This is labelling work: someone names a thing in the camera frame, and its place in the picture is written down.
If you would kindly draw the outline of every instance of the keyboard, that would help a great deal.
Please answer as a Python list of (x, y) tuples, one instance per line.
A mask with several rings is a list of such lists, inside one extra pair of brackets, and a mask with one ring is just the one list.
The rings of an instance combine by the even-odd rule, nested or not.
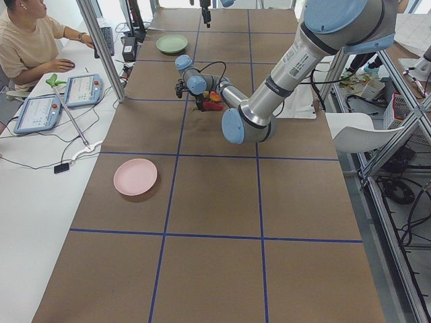
[[(100, 27), (100, 31), (102, 32), (103, 38), (105, 39), (105, 43), (108, 47), (110, 55), (114, 56), (114, 37), (112, 36), (112, 28)], [(97, 53), (96, 46), (94, 46), (94, 58), (95, 59), (99, 58), (99, 54)]]

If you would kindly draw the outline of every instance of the pink plate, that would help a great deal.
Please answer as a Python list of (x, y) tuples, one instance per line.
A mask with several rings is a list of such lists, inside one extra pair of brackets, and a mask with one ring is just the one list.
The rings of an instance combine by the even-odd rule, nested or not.
[(157, 168), (148, 159), (131, 159), (118, 167), (114, 186), (121, 194), (135, 196), (148, 191), (156, 182)]

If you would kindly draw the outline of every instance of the man's hand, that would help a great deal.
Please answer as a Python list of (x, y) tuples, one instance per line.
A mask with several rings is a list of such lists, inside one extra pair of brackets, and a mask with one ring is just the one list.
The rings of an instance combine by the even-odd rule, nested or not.
[(82, 35), (82, 42), (88, 47), (94, 49), (93, 40), (89, 35), (87, 34)]
[(47, 62), (46, 71), (48, 72), (67, 72), (75, 67), (75, 63), (70, 61), (69, 59), (55, 59), (51, 62)]

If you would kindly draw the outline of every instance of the person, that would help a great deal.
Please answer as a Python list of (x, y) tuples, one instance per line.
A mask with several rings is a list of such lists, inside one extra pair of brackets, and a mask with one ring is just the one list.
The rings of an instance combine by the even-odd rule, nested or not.
[(66, 72), (75, 64), (56, 59), (55, 39), (77, 40), (93, 48), (85, 32), (60, 24), (46, 14), (43, 0), (4, 0), (0, 16), (0, 65), (15, 89), (31, 90), (45, 73)]
[[(409, 4), (409, 0), (398, 0), (398, 13), (404, 13), (408, 4)], [(368, 61), (375, 54), (376, 54), (375, 52), (370, 52), (366, 54), (356, 55), (353, 61), (350, 63), (350, 66), (345, 70), (341, 78), (346, 78), (355, 74), (361, 67), (363, 67), (366, 63), (368, 63)], [(363, 70), (365, 73), (371, 74), (373, 78), (378, 78), (378, 68), (382, 65), (383, 65), (383, 62), (380, 60), (380, 57), (377, 56), (373, 62), (366, 64)]]

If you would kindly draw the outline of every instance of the robotic arm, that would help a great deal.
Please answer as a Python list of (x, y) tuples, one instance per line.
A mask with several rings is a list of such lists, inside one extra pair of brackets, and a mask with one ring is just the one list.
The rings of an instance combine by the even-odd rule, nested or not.
[(231, 143), (268, 140), (276, 130), (273, 111), (325, 56), (343, 49), (348, 54), (383, 50), (393, 43), (397, 0), (308, 0), (295, 41), (251, 97), (228, 78), (200, 73), (187, 55), (175, 61), (181, 79), (176, 90), (199, 99), (216, 91), (230, 107), (222, 119)]

